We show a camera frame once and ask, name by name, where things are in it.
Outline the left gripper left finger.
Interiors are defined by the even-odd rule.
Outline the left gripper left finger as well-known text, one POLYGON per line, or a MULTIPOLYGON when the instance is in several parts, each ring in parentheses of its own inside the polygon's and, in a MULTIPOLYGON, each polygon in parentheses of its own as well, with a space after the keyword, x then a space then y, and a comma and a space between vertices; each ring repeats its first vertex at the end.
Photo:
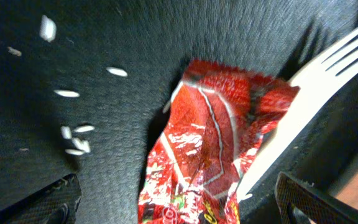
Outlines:
POLYGON ((68 174, 0 211, 3 224, 75 224, 82 193, 76 174, 68 174))

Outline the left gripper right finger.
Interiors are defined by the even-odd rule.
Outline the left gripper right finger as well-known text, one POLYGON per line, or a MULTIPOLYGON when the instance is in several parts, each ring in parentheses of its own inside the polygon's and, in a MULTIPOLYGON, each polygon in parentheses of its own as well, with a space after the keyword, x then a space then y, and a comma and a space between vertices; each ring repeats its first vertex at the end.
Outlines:
POLYGON ((278 175, 275 199, 284 224, 358 224, 358 210, 285 172, 278 175))

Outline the red snack wrapper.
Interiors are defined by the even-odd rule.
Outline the red snack wrapper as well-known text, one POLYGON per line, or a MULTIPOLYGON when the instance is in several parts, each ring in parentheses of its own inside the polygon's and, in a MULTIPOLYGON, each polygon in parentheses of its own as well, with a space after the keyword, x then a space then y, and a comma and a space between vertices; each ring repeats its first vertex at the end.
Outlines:
POLYGON ((239 223, 239 181, 298 92, 262 73, 192 60, 147 159, 139 223, 239 223))

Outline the white plastic fork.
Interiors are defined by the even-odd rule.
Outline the white plastic fork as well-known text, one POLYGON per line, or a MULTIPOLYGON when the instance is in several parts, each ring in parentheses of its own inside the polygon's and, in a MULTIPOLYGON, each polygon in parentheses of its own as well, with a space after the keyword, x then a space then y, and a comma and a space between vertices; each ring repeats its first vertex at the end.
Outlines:
POLYGON ((238 188, 237 201, 266 173, 324 104, 358 74, 358 27, 302 67, 288 82, 300 88, 270 139, 260 148, 238 188))

